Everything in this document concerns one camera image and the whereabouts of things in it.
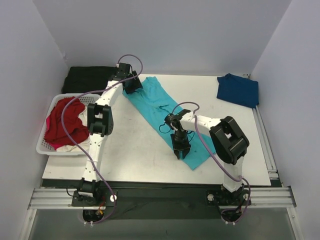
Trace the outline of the turquoise t-shirt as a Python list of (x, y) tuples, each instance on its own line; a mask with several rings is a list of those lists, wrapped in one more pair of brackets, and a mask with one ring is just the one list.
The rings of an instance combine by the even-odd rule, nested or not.
[[(123, 91), (122, 94), (139, 111), (168, 147), (172, 148), (170, 134), (173, 131), (169, 127), (161, 125), (164, 123), (165, 117), (174, 110), (178, 103), (164, 90), (158, 79), (155, 76), (149, 76), (142, 82), (142, 88), (138, 88), (130, 94)], [(195, 170), (210, 155), (197, 134), (193, 135), (190, 145), (190, 152), (182, 161), (192, 170)]]

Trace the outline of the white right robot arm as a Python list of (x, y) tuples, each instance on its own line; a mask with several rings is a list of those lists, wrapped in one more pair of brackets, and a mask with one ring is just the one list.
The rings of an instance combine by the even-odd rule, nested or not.
[(239, 189), (244, 182), (242, 169), (248, 138), (231, 116), (210, 118), (195, 115), (194, 111), (183, 109), (177, 114), (170, 113), (164, 123), (173, 130), (171, 142), (178, 159), (184, 159), (191, 150), (188, 132), (198, 135), (200, 142), (224, 173), (222, 200), (233, 204), (240, 197)]

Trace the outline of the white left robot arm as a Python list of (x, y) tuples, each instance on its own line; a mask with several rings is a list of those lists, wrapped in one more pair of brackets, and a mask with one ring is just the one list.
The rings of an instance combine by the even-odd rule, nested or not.
[(87, 106), (89, 150), (77, 192), (90, 206), (95, 206), (101, 201), (101, 193), (98, 191), (98, 181), (101, 178), (97, 170), (101, 165), (101, 152), (114, 129), (112, 105), (122, 92), (131, 94), (139, 88), (142, 88), (142, 84), (137, 72), (132, 70), (130, 64), (120, 62), (116, 65), (116, 74), (107, 83), (106, 91), (95, 103)]

